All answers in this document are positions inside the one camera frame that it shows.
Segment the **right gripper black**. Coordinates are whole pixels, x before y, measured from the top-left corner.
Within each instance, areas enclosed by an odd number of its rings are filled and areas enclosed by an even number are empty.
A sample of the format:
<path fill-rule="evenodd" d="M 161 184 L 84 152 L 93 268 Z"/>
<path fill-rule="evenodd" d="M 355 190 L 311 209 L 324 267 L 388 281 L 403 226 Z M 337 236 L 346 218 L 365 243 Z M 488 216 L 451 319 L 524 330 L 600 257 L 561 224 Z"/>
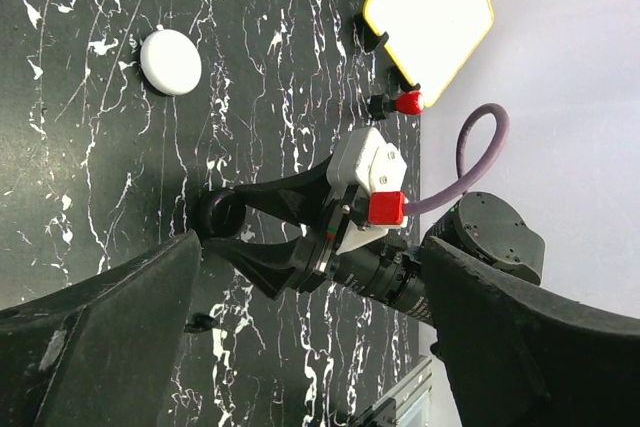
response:
<path fill-rule="evenodd" d="M 325 281 L 359 295 L 397 295 L 408 280 L 407 242 L 399 233 L 407 221 L 406 196 L 368 195 L 352 185 L 324 207 L 331 160 L 332 155 L 305 172 L 233 188 L 246 206 L 292 225 L 312 225 L 321 214 L 305 236 L 279 244 L 215 238 L 204 243 L 204 252 L 230 263 L 272 300 L 285 289 L 312 292 Z"/>

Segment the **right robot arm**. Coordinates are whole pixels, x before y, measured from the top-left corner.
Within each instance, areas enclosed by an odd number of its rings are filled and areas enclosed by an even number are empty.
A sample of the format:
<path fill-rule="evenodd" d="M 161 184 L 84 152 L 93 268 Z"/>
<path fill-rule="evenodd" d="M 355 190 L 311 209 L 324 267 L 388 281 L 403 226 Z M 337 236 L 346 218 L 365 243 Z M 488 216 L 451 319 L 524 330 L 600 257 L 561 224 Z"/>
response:
<path fill-rule="evenodd" d="M 504 200 L 486 192 L 463 195 L 427 231 L 418 245 L 397 230 L 348 244 L 348 229 L 372 232 L 364 190 L 330 185 L 328 162 L 276 181 L 219 189 L 202 200 L 205 246 L 229 262 L 270 299 L 285 290 L 312 292 L 325 282 L 350 289 L 425 324 L 430 297 L 445 269 L 477 261 L 533 285 L 542 278 L 543 238 Z M 305 233 L 277 244 L 237 238 L 247 208 Z"/>

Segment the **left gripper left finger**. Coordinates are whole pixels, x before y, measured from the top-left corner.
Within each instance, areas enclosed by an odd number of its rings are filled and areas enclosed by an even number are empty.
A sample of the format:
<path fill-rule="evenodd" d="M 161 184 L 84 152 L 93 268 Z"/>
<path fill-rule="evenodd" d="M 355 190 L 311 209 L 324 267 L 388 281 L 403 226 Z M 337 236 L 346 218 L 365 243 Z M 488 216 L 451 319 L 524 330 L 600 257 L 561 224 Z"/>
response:
<path fill-rule="evenodd" d="M 200 257 L 188 232 L 2 310 L 2 425 L 155 425 Z"/>

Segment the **white earbud charging case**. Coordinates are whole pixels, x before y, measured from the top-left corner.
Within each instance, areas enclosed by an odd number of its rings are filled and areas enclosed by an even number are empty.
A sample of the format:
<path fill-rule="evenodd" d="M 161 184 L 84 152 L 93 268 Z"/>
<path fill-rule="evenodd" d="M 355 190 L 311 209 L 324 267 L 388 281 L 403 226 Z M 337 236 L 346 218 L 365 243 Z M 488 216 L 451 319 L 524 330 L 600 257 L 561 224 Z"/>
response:
<path fill-rule="evenodd" d="M 168 96 L 192 92 L 202 75 L 202 59 L 195 44 L 169 28 L 156 29 L 142 42 L 140 66 L 150 85 Z"/>

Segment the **black earbud charging case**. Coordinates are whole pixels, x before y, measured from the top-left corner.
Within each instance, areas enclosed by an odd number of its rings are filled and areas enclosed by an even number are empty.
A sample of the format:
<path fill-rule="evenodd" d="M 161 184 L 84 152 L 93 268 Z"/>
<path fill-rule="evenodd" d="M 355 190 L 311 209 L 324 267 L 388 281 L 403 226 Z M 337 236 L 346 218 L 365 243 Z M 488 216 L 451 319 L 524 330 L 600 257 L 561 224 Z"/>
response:
<path fill-rule="evenodd" d="M 241 195 L 229 188 L 218 188 L 200 197 L 191 224 L 201 240 L 230 238 L 239 233 L 245 218 L 246 205 Z"/>

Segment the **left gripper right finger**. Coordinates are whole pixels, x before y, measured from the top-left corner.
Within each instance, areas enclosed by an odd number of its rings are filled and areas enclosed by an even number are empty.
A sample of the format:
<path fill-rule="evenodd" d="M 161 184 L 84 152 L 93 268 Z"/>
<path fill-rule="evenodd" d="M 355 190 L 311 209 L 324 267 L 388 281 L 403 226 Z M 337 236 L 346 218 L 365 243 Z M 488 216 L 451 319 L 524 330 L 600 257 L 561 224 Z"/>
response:
<path fill-rule="evenodd" d="M 435 283 L 432 320 L 463 425 L 638 425 L 637 319 L 477 261 Z"/>

